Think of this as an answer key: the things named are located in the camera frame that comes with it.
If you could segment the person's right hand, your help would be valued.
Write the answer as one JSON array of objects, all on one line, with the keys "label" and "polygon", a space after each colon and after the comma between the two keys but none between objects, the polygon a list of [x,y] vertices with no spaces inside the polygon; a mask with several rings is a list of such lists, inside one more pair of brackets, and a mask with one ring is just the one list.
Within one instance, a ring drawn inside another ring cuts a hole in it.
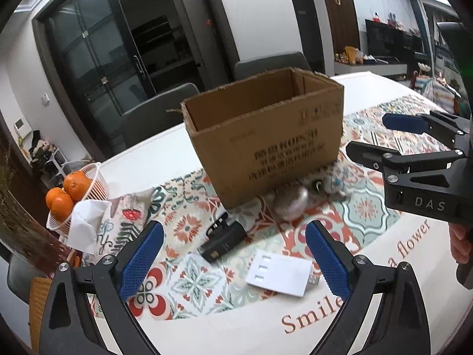
[{"label": "person's right hand", "polygon": [[466,264],[470,259],[472,243],[468,240],[468,229],[462,225],[449,224],[451,254],[459,264]]}]

